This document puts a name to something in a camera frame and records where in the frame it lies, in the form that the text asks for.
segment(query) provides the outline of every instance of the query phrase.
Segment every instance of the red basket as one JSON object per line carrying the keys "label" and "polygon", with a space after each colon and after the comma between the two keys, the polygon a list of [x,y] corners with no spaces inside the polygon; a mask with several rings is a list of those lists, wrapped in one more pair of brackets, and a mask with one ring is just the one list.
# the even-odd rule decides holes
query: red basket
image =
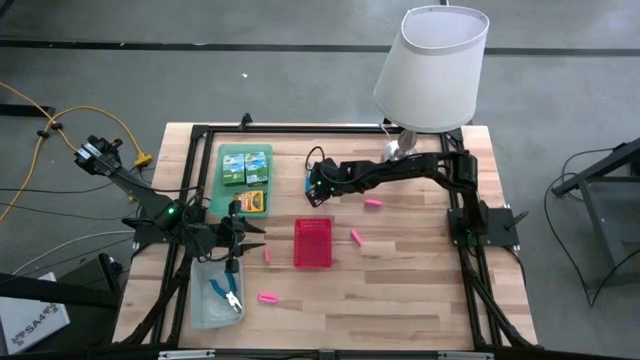
{"label": "red basket", "polygon": [[296,219],[293,266],[327,269],[331,262],[331,219]]}

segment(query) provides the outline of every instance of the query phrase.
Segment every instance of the cardboard box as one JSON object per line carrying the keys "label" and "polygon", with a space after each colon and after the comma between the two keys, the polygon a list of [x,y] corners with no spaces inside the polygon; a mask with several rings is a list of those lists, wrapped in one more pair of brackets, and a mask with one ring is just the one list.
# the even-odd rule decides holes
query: cardboard box
{"label": "cardboard box", "polygon": [[269,167],[264,152],[246,154],[244,157],[244,167],[247,173],[247,185],[266,184],[269,180]]}
{"label": "cardboard box", "polygon": [[222,160],[222,184],[233,186],[244,182],[244,154],[225,155]]}

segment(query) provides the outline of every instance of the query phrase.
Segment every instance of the gray floor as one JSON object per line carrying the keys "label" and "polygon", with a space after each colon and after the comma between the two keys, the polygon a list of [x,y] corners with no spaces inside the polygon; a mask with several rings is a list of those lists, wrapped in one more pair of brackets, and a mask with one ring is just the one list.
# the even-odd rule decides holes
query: gray floor
{"label": "gray floor", "polygon": [[[36,39],[273,44],[390,44],[416,0],[20,0],[0,20],[0,36]],[[453,0],[492,19],[489,46],[624,48],[640,42],[640,2]],[[119,115],[144,149],[157,154],[169,121],[373,122],[372,89],[383,54],[109,52],[0,49],[0,80],[41,104],[91,104]],[[530,216],[519,225],[528,294],[540,344],[551,349],[637,357],[640,286],[607,289],[591,309],[553,239],[542,196],[571,154],[615,146],[640,134],[640,58],[486,57],[474,122],[490,127],[505,196]],[[0,103],[19,102],[0,92]],[[0,186],[28,171],[41,120],[0,120]],[[82,113],[65,120],[72,141],[89,134],[125,138],[109,120]],[[131,162],[132,151],[124,151]],[[577,159],[580,169],[597,159]],[[62,141],[46,142],[31,188],[85,189],[106,183],[72,162]],[[8,202],[12,193],[0,194]],[[26,194],[20,205],[115,217],[133,204],[115,187],[85,195]],[[559,232],[590,279],[606,271],[583,209],[551,199]],[[0,271],[68,239],[126,229],[15,209],[0,224]],[[117,237],[90,240],[46,265]],[[130,250],[110,250],[127,263]],[[55,268],[62,274],[75,261]]]}

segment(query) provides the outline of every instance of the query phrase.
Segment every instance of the blue-handled pliers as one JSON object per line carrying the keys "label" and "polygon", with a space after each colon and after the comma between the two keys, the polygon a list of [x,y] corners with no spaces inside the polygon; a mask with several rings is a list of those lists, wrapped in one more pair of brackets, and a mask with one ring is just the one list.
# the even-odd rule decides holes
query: blue-handled pliers
{"label": "blue-handled pliers", "polygon": [[220,284],[216,280],[209,280],[211,282],[211,286],[213,286],[213,290],[215,290],[218,295],[222,296],[222,298],[226,298],[229,301],[229,305],[236,312],[242,311],[242,305],[240,304],[240,300],[236,297],[235,293],[238,292],[238,288],[236,287],[236,281],[233,278],[233,274],[225,271],[224,273],[227,276],[227,282],[229,283],[229,292],[226,292],[222,289]]}

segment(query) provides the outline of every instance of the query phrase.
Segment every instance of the wooden table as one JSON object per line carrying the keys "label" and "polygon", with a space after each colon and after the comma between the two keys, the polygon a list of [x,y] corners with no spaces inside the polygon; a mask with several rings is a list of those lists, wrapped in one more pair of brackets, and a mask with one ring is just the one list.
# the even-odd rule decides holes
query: wooden table
{"label": "wooden table", "polygon": [[[191,126],[167,124],[154,187],[180,187]],[[502,187],[487,127],[464,127],[463,134],[466,148],[479,160],[480,196],[491,207],[502,206]],[[221,144],[273,146],[275,167],[269,217],[250,221],[267,233],[247,236],[247,241],[268,244],[272,262],[264,263],[262,249],[242,258],[246,317],[238,325],[217,330],[193,329],[187,299],[180,346],[472,349],[460,260],[447,230],[445,211],[450,205],[445,190],[428,179],[404,180],[381,184],[366,195],[334,198],[315,209],[303,194],[303,164],[313,146],[322,146],[336,163],[356,159],[379,161],[387,141],[384,135],[369,134],[217,134],[205,194],[211,193]],[[417,148],[422,152],[441,151],[438,137],[432,135],[420,136]],[[202,146],[196,156],[194,183],[201,156]],[[384,206],[367,210],[363,207],[366,198],[382,200]],[[293,268],[293,223],[305,216],[333,219],[334,264],[330,270]],[[350,240],[351,229],[357,229],[362,236],[361,248]],[[134,259],[114,341],[129,335],[156,300],[167,249],[167,245],[153,245]],[[487,260],[497,303],[522,335],[535,343],[518,263],[500,248],[487,248]],[[258,303],[258,292],[277,293],[280,302]],[[172,301],[163,340],[171,328],[173,309]],[[479,305],[478,309],[483,334],[490,339],[484,306]]]}

